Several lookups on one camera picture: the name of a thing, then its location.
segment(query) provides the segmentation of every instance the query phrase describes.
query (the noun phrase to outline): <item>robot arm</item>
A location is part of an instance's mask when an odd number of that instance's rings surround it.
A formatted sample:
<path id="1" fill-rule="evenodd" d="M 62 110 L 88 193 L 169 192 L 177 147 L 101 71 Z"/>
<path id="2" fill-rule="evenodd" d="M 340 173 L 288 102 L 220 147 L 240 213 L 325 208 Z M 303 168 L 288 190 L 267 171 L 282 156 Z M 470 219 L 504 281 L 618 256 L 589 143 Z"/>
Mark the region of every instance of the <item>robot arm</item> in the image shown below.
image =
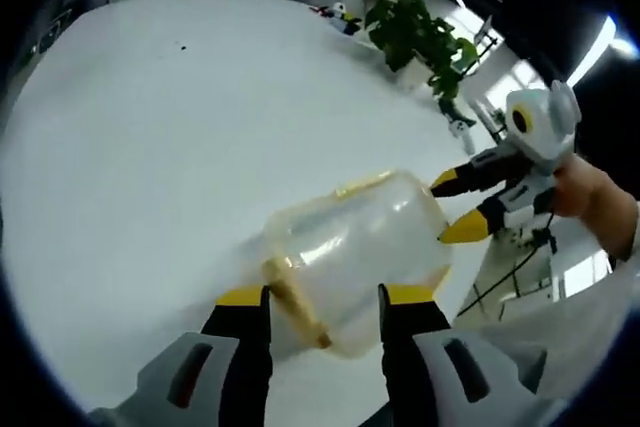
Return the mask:
<path id="1" fill-rule="evenodd" d="M 134 394 L 89 418 L 109 427 L 264 425 L 272 374 L 267 287 L 218 299 L 201 333 L 187 333 L 138 374 Z"/>
<path id="2" fill-rule="evenodd" d="M 440 236 L 444 243 L 475 242 L 549 212 L 553 172 L 574 148 L 581 120 L 570 87 L 554 81 L 551 91 L 522 90 L 507 97 L 507 137 L 467 164 L 444 172 L 431 186 L 435 197 L 507 186 L 468 212 Z"/>
<path id="3" fill-rule="evenodd" d="M 395 427 L 543 427 L 564 409 L 563 400 L 536 394 L 546 351 L 516 361 L 506 345 L 450 329 L 429 289 L 379 289 L 382 371 Z"/>

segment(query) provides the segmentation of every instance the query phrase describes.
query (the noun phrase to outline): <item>white sleeve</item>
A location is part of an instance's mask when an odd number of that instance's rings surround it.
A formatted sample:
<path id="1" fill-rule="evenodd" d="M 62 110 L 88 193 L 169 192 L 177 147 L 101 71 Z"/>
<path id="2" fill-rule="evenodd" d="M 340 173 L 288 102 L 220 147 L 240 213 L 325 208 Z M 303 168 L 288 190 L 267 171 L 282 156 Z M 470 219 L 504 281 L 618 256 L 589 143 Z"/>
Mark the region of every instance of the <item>white sleeve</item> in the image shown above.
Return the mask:
<path id="1" fill-rule="evenodd" d="M 637 206 L 640 212 L 640 202 L 638 202 Z M 640 253 L 640 215 L 638 215 L 636 233 L 633 235 L 633 246 L 631 247 L 631 255 L 637 255 L 638 253 Z"/>

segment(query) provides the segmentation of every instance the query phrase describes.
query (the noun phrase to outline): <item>yellow tape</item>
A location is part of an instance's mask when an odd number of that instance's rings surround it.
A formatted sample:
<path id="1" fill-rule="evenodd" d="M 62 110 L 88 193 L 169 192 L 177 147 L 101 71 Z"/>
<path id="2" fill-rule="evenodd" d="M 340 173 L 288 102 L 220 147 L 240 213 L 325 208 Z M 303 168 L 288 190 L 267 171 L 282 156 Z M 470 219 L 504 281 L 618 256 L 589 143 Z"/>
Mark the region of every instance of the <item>yellow tape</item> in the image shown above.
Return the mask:
<path id="1" fill-rule="evenodd" d="M 423 285 L 385 284 L 391 305 L 421 304 L 433 300 L 433 292 Z"/>
<path id="2" fill-rule="evenodd" d="M 343 187 L 336 189 L 334 192 L 334 195 L 340 200 L 346 199 L 347 197 L 351 197 L 352 195 L 357 194 L 358 192 L 361 192 L 366 189 L 370 189 L 371 187 L 375 187 L 376 185 L 381 184 L 382 182 L 387 180 L 389 177 L 391 177 L 393 174 L 394 173 L 391 171 L 383 172 L 382 174 L 379 174 L 379 175 L 375 175 L 372 177 L 367 177 L 366 179 L 361 179 L 355 182 L 351 182 Z"/>
<path id="3" fill-rule="evenodd" d="M 276 305 L 285 313 L 296 332 L 314 347 L 331 347 L 333 342 L 329 329 L 318 319 L 309 296 L 296 281 L 293 270 L 294 264 L 288 257 L 272 257 L 262 264 L 262 273 Z"/>
<path id="4" fill-rule="evenodd" d="M 262 285 L 251 285 L 233 289 L 218 298 L 216 305 L 259 306 L 262 298 Z"/>

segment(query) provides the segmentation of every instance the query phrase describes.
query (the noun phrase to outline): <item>black cable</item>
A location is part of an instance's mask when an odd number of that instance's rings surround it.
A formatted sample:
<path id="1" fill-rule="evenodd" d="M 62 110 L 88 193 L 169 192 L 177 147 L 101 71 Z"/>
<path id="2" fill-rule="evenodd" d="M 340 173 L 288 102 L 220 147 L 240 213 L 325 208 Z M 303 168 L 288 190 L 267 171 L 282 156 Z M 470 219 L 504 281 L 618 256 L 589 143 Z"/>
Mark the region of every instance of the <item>black cable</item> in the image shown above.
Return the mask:
<path id="1" fill-rule="evenodd" d="M 500 309 L 500 315 L 498 316 L 498 322 L 502 322 L 502 317 L 504 316 L 504 311 L 507 308 L 507 304 L 502 303 L 502 308 Z"/>
<path id="2" fill-rule="evenodd" d="M 520 285 L 518 285 L 518 279 L 516 278 L 515 272 L 513 273 L 513 288 L 516 289 L 516 298 L 522 297 L 522 293 L 520 292 Z"/>
<path id="3" fill-rule="evenodd" d="M 551 214 L 549 216 L 549 220 L 547 220 L 547 224 L 544 226 L 543 230 L 549 229 L 549 226 L 551 225 L 551 221 L 553 220 L 554 215 L 555 214 Z M 484 293 L 482 295 L 479 295 L 476 300 L 474 300 L 467 307 L 462 309 L 462 311 L 458 314 L 458 317 L 461 316 L 462 314 L 466 313 L 474 305 L 479 303 L 482 299 L 484 299 L 487 295 L 489 295 L 491 292 L 493 292 L 500 284 L 502 284 L 504 281 L 509 279 L 512 275 L 515 277 L 516 272 L 518 272 L 522 267 L 524 267 L 526 265 L 526 263 L 529 262 L 534 255 L 536 255 L 538 250 L 540 250 L 540 247 L 542 247 L 542 245 L 538 245 L 534 250 L 531 251 L 531 253 L 529 253 L 529 255 L 527 255 L 525 257 L 525 259 L 522 262 L 520 262 L 513 269 L 511 269 L 505 276 L 503 276 L 500 280 L 498 280 L 498 282 L 496 282 L 491 287 L 489 287 L 487 290 L 485 290 Z"/>
<path id="4" fill-rule="evenodd" d="M 473 291 L 476 293 L 476 299 L 480 297 L 480 290 L 478 290 L 478 286 L 475 282 L 473 283 Z M 482 313 L 486 315 L 487 312 L 484 310 L 484 305 L 482 304 L 482 302 L 478 301 L 478 304 L 480 304 L 480 310 L 482 311 Z"/>

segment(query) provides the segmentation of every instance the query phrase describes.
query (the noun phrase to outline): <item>window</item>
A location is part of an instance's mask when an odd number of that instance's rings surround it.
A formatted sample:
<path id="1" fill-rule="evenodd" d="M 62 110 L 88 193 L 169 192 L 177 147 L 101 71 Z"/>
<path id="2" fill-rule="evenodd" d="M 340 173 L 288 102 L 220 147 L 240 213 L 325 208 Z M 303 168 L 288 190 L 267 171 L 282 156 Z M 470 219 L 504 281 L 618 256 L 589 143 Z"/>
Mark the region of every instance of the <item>window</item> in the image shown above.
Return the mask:
<path id="1" fill-rule="evenodd" d="M 597 252 L 564 273 L 564 292 L 571 297 L 591 287 L 609 273 L 609 259 L 604 250 Z"/>
<path id="2" fill-rule="evenodd" d="M 506 73 L 496 84 L 491 87 L 486 97 L 489 103 L 496 109 L 507 108 L 507 94 L 521 89 L 546 89 L 546 85 L 538 73 L 525 60 L 518 62 L 513 69 Z"/>
<path id="3" fill-rule="evenodd" d="M 451 35 L 455 38 L 462 37 L 463 39 L 467 39 L 469 42 L 473 42 L 473 37 L 480 31 L 482 25 L 484 24 L 484 20 L 478 17 L 469 9 L 459 7 L 454 10 L 449 16 L 445 18 L 447 23 L 451 24 L 453 27 L 453 31 Z M 491 55 L 491 52 L 494 51 L 504 40 L 498 32 L 494 29 L 489 31 L 489 35 L 497 40 L 497 42 L 491 46 L 490 51 L 484 54 L 484 56 L 480 59 L 480 62 L 475 64 L 470 70 L 469 74 L 475 72 L 480 64 L 487 60 L 487 58 Z M 484 52 L 484 50 L 489 47 L 491 41 L 489 38 L 484 37 L 480 44 L 476 45 L 476 49 L 478 49 L 478 54 Z"/>

